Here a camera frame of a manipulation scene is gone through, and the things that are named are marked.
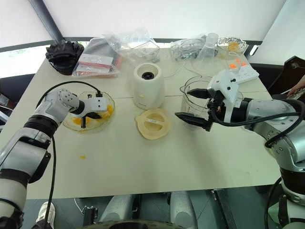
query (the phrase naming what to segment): clear plastic container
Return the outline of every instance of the clear plastic container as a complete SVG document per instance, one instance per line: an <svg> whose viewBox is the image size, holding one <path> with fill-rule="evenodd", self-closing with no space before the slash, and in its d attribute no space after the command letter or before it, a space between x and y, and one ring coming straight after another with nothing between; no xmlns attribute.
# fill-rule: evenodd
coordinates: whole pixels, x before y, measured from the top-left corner
<svg viewBox="0 0 305 229"><path fill-rule="evenodd" d="M207 99L199 99L189 95L187 92L196 88L207 88L210 77L195 76L189 79L184 86L180 88L183 93L181 102L181 112L191 113L197 117L208 118Z"/></svg>
<svg viewBox="0 0 305 229"><path fill-rule="evenodd" d="M146 62L156 63L160 60L160 47L154 42L146 42L130 49L127 58L134 66Z"/></svg>
<svg viewBox="0 0 305 229"><path fill-rule="evenodd" d="M193 67L201 72L207 71L213 67L215 57L215 47L218 41L216 33L209 33L206 37L205 44L193 63Z"/></svg>
<svg viewBox="0 0 305 229"><path fill-rule="evenodd" d="M176 61L185 61L197 58L203 48L206 36L195 39L184 39L171 43L173 58Z"/></svg>

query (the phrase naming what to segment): person's hand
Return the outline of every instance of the person's hand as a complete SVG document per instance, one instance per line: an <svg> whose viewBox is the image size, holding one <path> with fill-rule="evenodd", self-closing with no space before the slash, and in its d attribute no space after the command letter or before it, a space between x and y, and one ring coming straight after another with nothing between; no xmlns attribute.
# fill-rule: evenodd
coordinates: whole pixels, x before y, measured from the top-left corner
<svg viewBox="0 0 305 229"><path fill-rule="evenodd" d="M305 75L300 79L300 81L293 87L291 88L290 92L288 93L288 96L292 95L294 92L297 90L305 87Z"/></svg>

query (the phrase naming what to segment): white wall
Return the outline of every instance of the white wall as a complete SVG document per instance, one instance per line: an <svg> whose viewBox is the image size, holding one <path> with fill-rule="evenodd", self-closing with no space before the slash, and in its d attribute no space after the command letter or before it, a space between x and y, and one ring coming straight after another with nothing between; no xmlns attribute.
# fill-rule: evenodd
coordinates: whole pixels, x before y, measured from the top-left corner
<svg viewBox="0 0 305 229"><path fill-rule="evenodd" d="M286 1L249 62L283 65L294 55L305 59L305 0Z"/></svg>
<svg viewBox="0 0 305 229"><path fill-rule="evenodd" d="M200 33L262 41L285 0L43 0L65 37L145 26L154 38ZM28 0L0 0L0 47L50 40Z"/></svg>
<svg viewBox="0 0 305 229"><path fill-rule="evenodd" d="M0 48L52 40L28 0L0 0Z"/></svg>

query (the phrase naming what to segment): orange plug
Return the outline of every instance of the orange plug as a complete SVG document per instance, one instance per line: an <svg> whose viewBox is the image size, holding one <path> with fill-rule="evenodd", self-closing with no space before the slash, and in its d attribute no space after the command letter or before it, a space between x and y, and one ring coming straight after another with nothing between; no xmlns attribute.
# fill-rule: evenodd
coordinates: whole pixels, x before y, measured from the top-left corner
<svg viewBox="0 0 305 229"><path fill-rule="evenodd" d="M231 63L231 64L230 64L230 68L236 68L236 65L233 64L233 63Z"/></svg>

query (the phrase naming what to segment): black cable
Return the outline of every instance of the black cable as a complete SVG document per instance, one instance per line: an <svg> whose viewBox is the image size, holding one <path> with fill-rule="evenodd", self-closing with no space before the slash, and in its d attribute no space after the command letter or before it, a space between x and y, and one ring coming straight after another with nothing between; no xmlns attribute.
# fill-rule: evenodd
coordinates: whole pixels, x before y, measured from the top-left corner
<svg viewBox="0 0 305 229"><path fill-rule="evenodd" d="M17 204L15 204L13 201L10 201L10 200L8 200L8 199L2 199L2 198L0 198L0 201L1 201L1 202L5 202L5 203L10 204L10 205L12 205L14 208L16 208L19 212L22 212L21 208L20 208Z"/></svg>
<svg viewBox="0 0 305 229"><path fill-rule="evenodd" d="M47 205L47 211L46 211L46 215L45 215L44 223L43 223L43 229L46 229L46 228L47 228L48 216L49 216L49 212L50 212L51 201L52 201L53 191L54 191L54 183L55 183L56 149L55 149L55 140L54 140L54 137L52 137L52 145L53 145L53 171L52 171L52 181L51 181L51 189L50 189L50 195L49 195L49 200L48 200L48 205Z"/></svg>
<svg viewBox="0 0 305 229"><path fill-rule="evenodd" d="M86 83L86 82L82 82L82 81L67 81L67 82L63 82L63 83L59 83L53 87L51 87L50 89L48 89L40 98L40 100L38 101L36 107L38 107L42 100L44 99L44 97L54 88L64 85L64 84L69 84L69 83L82 83L85 85L88 85L92 88L94 88L97 91L97 94L100 94L101 91L99 89L97 89L96 87L94 87L93 85ZM47 227L47 223L48 223L48 216L49 216L49 212L50 212L50 207L51 207L51 201L52 201L52 197L53 197L53 191L54 191L54 183L55 183L55 172L56 172L56 148L55 148L55 139L54 137L52 137L52 145L53 145L53 171L52 171L52 181L51 181L51 189L50 189L50 195L49 195L49 200L48 200L48 205L47 205L47 209L46 209L46 214L45 214L45 218L44 218L44 223L43 223L43 229L46 229Z"/></svg>
<svg viewBox="0 0 305 229"><path fill-rule="evenodd" d="M288 134L289 132L291 132L293 129L295 129L302 121L303 119L305 118L305 104L299 100L295 100L295 99L284 99L283 100L284 102L288 103L288 104L291 104L291 105L297 105L301 108L301 113L300 113L300 116L299 118L290 126L288 127L287 129L285 129L284 131L280 132L278 135L270 138L268 141L266 141L265 143L265 147L267 148L271 148L271 144L281 138L281 137L284 137L286 134Z"/></svg>
<svg viewBox="0 0 305 229"><path fill-rule="evenodd" d="M266 206L265 206L265 211L264 211L264 225L265 225L265 229L269 229L269 224L268 224L268 209L270 206L270 201L271 201L271 196L273 194L273 192L275 191L276 186L282 181L282 178L278 178L278 180L272 185L268 198L267 198L267 202L266 202Z"/></svg>
<svg viewBox="0 0 305 229"><path fill-rule="evenodd" d="M249 121L244 121L244 122L238 122L238 123L226 123L224 121L221 121L217 115L216 115L216 109L213 107L211 108L211 115L212 118L215 122L224 125L224 126L229 126L229 127L235 127L235 126L242 126L242 125L249 125L249 124L255 124L255 123L260 123L263 121L275 119L275 118L280 118L280 117L286 117L286 116L299 116L300 114L298 112L290 112L290 113L283 113L283 114L274 114L271 116L263 117L263 118L257 118Z"/></svg>
<svg viewBox="0 0 305 229"><path fill-rule="evenodd" d="M62 83L59 83L53 87L51 87L50 89L48 89L43 95L42 97L40 98L40 100L38 101L37 105L36 105L36 108L39 106L39 104L41 104L42 100L44 99L44 97L50 92L52 91L54 88L58 87L58 86L61 86L61 85L64 85L64 84L69 84L69 83L82 83L82 84L85 84L85 85L88 85L92 88L94 88L98 94L101 93L101 91L99 89L97 89L95 86L91 85L90 83L86 83L86 82L82 82L82 81L67 81L67 82L62 82Z"/></svg>

